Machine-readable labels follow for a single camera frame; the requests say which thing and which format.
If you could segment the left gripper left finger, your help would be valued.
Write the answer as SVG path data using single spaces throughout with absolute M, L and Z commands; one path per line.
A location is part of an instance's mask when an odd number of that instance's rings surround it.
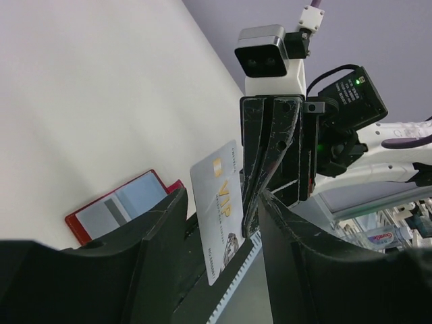
M 2 323 L 169 323 L 187 192 L 77 249 L 1 242 Z

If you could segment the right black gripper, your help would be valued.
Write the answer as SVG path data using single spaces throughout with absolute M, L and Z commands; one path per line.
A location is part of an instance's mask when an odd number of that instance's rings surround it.
M 268 190 L 291 207 L 315 188 L 319 117 L 317 97 L 259 95 L 240 99 L 243 147 L 242 235 L 259 228 L 259 196 Z

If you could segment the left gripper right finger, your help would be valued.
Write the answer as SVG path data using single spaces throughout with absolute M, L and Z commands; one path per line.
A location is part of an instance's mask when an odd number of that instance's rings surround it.
M 430 323 L 431 250 L 345 242 L 270 192 L 258 200 L 274 323 Z

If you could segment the red leather card holder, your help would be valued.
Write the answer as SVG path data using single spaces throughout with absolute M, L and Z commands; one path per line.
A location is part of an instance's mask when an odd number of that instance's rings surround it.
M 150 211 L 183 186 L 181 180 L 166 186 L 151 169 L 69 214 L 65 223 L 85 245 Z

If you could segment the silver magnetic stripe card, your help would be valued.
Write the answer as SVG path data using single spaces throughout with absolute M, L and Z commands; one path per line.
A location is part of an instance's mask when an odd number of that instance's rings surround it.
M 116 230 L 131 220 L 116 197 L 104 198 L 76 214 L 92 240 Z

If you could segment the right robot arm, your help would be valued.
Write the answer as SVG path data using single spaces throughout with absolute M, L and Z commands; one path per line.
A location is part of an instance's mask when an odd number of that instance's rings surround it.
M 265 190 L 293 206 L 357 184 L 431 185 L 431 122 L 383 122 L 387 109 L 363 67 L 343 65 L 346 75 L 316 97 L 303 60 L 282 67 L 247 73 L 240 99 L 245 238 L 258 229 Z

